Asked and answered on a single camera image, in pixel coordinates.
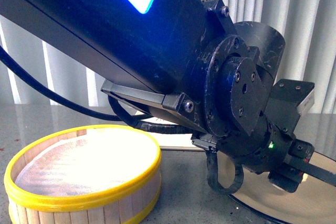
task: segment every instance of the white mesh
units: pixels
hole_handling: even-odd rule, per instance
[[[124,129],[94,129],[61,140],[36,156],[15,184],[47,196],[94,193],[127,182],[155,161],[157,147],[147,136]]]

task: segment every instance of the robotic arm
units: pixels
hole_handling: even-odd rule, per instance
[[[193,133],[214,190],[237,191],[242,165],[270,172],[289,192],[303,173],[336,186],[335,174],[309,164],[313,146],[293,133],[313,105],[314,84],[274,85],[284,38],[265,24],[233,24],[222,0],[149,0],[142,9],[134,0],[2,0],[0,14],[105,77],[102,91],[128,125]],[[178,126],[144,124],[117,100]],[[217,181],[218,151],[236,166],[230,188]]]

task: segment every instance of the white curtain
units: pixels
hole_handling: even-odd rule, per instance
[[[223,0],[234,22],[266,23],[286,40],[278,79],[315,82],[310,113],[336,113],[336,0]],[[85,106],[108,106],[103,78],[4,17],[2,46],[50,89]],[[0,103],[54,102],[44,98],[0,65]]]

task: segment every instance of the cable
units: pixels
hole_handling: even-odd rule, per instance
[[[189,129],[181,125],[174,124],[160,124],[160,123],[149,123],[144,121],[139,121],[132,117],[113,97],[108,97],[109,103],[111,105],[114,113],[128,126],[131,126],[138,130],[143,130],[146,132],[154,132],[161,134],[192,134],[195,130]]]
[[[235,164],[235,179],[232,184],[228,188],[224,188],[218,182],[218,160],[217,160],[217,153],[213,153],[211,151],[205,151],[206,154],[206,167],[208,168],[208,185],[211,187],[212,190],[228,195],[234,194],[238,191],[244,181],[244,171],[241,164]]]
[[[93,118],[98,118],[98,119],[107,120],[107,121],[120,121],[120,118],[118,116],[104,114],[104,113],[100,113],[94,110],[87,109],[51,91],[50,89],[45,87],[43,84],[38,82],[28,72],[26,72],[26,70],[24,70],[2,47],[0,47],[0,61],[2,61],[3,64],[5,64],[14,74],[16,74],[26,84],[28,84],[33,89],[43,94],[47,98],[52,99],[53,101],[59,104],[65,107],[68,107],[72,110],[75,110],[79,113],[91,116]],[[148,119],[148,118],[152,118],[152,116],[145,115],[145,114],[134,116],[135,120]]]

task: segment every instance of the countertop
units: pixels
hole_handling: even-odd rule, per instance
[[[94,108],[110,113],[110,108]],[[107,124],[63,106],[0,104],[0,223],[10,224],[3,185],[11,158],[31,142],[72,127]],[[307,114],[296,128],[297,138],[317,152],[336,159],[336,116]],[[213,192],[206,182],[204,152],[162,151],[162,191],[153,211],[141,223],[273,223],[228,196]]]

